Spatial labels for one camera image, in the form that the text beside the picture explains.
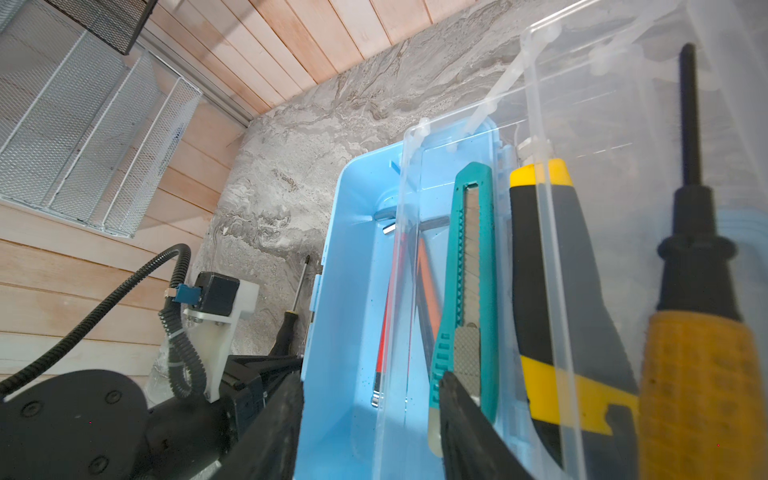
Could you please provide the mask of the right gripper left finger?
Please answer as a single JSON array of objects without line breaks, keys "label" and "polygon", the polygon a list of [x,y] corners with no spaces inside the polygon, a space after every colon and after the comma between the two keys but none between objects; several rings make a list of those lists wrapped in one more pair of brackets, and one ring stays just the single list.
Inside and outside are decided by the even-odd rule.
[{"label": "right gripper left finger", "polygon": [[303,382],[292,373],[212,479],[292,479],[303,408]]}]

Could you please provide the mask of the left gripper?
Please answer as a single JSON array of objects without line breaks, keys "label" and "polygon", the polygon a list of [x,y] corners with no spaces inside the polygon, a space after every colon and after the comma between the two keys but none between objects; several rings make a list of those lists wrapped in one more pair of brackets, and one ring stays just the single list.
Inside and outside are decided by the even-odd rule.
[{"label": "left gripper", "polygon": [[299,356],[230,355],[219,385],[229,422],[229,443],[236,444],[265,408],[282,381],[299,372]]}]

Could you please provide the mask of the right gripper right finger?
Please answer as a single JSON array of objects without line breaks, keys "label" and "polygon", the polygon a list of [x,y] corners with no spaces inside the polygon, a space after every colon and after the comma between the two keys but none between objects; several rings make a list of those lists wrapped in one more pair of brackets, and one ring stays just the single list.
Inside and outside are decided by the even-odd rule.
[{"label": "right gripper right finger", "polygon": [[446,479],[532,479],[453,372],[439,381],[439,405]]}]

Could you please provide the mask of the yellow black small screwdriver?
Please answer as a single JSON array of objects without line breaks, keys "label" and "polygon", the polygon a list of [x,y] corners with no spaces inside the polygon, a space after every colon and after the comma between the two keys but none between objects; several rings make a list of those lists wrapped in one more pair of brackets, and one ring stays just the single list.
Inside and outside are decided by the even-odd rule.
[{"label": "yellow black small screwdriver", "polygon": [[278,330],[273,347],[269,352],[269,356],[288,356],[290,354],[290,347],[294,338],[295,324],[299,319],[297,310],[298,302],[310,261],[311,256],[307,255],[303,262],[303,268],[299,278],[299,283],[296,287],[292,307],[284,312],[282,325]]}]

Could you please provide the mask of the teal handled tool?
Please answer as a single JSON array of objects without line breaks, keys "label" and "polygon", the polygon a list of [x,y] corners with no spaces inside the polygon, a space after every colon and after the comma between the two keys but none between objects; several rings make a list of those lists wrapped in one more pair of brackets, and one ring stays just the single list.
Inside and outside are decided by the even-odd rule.
[{"label": "teal handled tool", "polygon": [[453,373],[491,422],[499,394],[496,247],[492,169],[467,164],[455,177],[444,306],[430,373],[427,441],[441,458],[439,382]]}]

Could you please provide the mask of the yellow black utility knife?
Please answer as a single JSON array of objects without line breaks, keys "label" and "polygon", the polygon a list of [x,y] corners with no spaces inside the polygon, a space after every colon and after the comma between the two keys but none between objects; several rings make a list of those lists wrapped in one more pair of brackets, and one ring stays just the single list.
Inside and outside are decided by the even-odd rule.
[{"label": "yellow black utility knife", "polygon": [[512,306],[534,429],[560,467],[637,478],[638,385],[562,159],[509,177]]}]

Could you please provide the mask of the yellow handled screwdriver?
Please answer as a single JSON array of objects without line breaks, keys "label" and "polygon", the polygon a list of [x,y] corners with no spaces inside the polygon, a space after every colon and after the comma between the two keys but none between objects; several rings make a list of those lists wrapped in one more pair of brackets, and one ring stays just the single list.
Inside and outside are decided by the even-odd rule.
[{"label": "yellow handled screwdriver", "polygon": [[729,263],[703,181],[696,48],[678,57],[682,181],[641,369],[638,470],[642,479],[764,479],[767,412],[753,331],[737,305]]}]

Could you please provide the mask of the blue plastic tool box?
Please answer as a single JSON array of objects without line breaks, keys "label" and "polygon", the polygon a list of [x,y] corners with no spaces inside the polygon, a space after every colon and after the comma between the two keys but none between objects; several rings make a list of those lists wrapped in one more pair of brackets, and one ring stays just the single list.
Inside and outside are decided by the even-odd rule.
[{"label": "blue plastic tool box", "polygon": [[581,1],[342,175],[298,479],[767,475],[767,5]]}]

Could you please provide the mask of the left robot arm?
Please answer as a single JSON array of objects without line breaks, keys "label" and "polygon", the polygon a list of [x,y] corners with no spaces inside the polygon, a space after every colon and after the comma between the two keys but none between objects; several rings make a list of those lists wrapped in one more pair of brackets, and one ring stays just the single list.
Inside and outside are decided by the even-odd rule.
[{"label": "left robot arm", "polygon": [[304,406],[296,356],[228,357],[219,399],[149,406],[106,370],[42,382],[1,405],[4,479],[290,479]]}]

